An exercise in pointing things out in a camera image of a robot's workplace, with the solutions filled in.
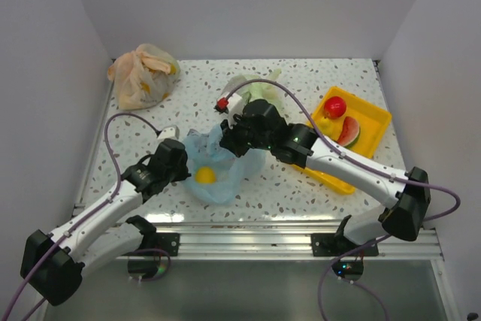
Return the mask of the small yellow fruit piece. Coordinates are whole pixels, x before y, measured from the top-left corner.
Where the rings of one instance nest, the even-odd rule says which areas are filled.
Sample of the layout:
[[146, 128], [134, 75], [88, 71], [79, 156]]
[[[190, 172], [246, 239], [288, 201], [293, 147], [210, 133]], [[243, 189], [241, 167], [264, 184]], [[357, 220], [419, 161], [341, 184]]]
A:
[[216, 172], [208, 166], [200, 167], [195, 174], [195, 181], [201, 184], [212, 184], [216, 182]]

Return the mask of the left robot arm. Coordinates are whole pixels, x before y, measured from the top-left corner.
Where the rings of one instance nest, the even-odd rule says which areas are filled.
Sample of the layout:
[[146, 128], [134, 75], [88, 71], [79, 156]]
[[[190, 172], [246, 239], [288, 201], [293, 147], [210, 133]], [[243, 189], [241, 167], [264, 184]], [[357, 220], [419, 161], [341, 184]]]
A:
[[156, 228], [131, 211], [189, 177], [185, 146], [165, 139], [149, 162], [129, 166], [102, 199], [66, 224], [26, 240], [21, 277], [52, 306], [67, 301], [94, 269], [125, 253], [168, 256]]

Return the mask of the light blue plastic bag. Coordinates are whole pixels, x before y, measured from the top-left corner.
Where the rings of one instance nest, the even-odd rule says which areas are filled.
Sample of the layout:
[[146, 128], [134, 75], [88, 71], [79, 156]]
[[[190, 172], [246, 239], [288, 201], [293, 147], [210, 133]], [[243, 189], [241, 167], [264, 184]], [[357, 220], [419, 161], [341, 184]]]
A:
[[[221, 148], [221, 136], [220, 126], [215, 125], [208, 133], [190, 129], [183, 139], [191, 174], [183, 181], [183, 185], [190, 195], [207, 204], [224, 205], [234, 201], [241, 183], [257, 175], [265, 165], [265, 153], [262, 150], [249, 150], [238, 158]], [[195, 181], [197, 170], [203, 166], [211, 167], [216, 172], [215, 183], [201, 184]]]

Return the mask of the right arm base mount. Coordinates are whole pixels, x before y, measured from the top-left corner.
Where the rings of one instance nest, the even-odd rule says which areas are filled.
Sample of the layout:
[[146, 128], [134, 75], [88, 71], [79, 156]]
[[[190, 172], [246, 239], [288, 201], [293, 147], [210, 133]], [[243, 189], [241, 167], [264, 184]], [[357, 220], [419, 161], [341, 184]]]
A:
[[376, 257], [379, 250], [375, 240], [380, 224], [365, 216], [346, 216], [335, 232], [317, 232], [310, 236], [312, 254], [338, 260], [331, 265], [336, 277], [357, 281], [365, 270], [364, 258]]

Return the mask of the pink red peach slice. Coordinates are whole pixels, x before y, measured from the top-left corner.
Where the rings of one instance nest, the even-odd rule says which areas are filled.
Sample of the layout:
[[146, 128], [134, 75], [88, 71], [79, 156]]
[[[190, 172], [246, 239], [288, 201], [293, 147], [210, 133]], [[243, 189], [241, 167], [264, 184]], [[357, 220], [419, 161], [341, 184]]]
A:
[[347, 116], [344, 118], [343, 127], [336, 142], [345, 148], [353, 147], [359, 138], [360, 132], [361, 126], [359, 122], [355, 118]]

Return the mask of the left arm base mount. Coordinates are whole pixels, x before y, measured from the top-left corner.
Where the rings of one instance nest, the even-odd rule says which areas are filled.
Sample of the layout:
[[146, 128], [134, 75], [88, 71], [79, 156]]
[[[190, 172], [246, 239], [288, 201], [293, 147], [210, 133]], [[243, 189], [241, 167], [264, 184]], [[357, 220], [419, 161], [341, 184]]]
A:
[[139, 245], [126, 252], [127, 256], [142, 257], [128, 260], [129, 276], [139, 283], [153, 282], [165, 277], [170, 271], [172, 258], [178, 255], [180, 234], [157, 232], [152, 223], [138, 215], [129, 217], [123, 226], [134, 228], [134, 236], [140, 237]]

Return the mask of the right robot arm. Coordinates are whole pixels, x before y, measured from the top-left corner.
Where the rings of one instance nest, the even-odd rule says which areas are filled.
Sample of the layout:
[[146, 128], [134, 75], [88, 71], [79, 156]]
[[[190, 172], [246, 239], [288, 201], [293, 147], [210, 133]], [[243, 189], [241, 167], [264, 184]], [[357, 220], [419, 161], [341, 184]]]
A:
[[320, 137], [309, 126], [287, 123], [263, 99], [245, 103], [233, 95], [221, 98], [215, 108], [227, 115], [219, 144], [235, 156], [251, 149], [266, 150], [279, 162], [329, 174], [379, 202], [377, 208], [344, 217], [334, 234], [322, 238], [321, 247], [329, 254], [352, 255], [362, 244], [385, 235], [402, 241], [417, 239], [431, 200], [424, 170], [378, 164]]

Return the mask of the red fruit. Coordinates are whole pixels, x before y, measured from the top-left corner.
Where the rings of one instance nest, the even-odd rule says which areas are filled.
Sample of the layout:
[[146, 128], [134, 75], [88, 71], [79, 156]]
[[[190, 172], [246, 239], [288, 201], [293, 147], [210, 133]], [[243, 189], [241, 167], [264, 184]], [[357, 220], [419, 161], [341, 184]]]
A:
[[339, 96], [328, 98], [323, 107], [325, 117], [336, 120], [346, 113], [346, 102]]

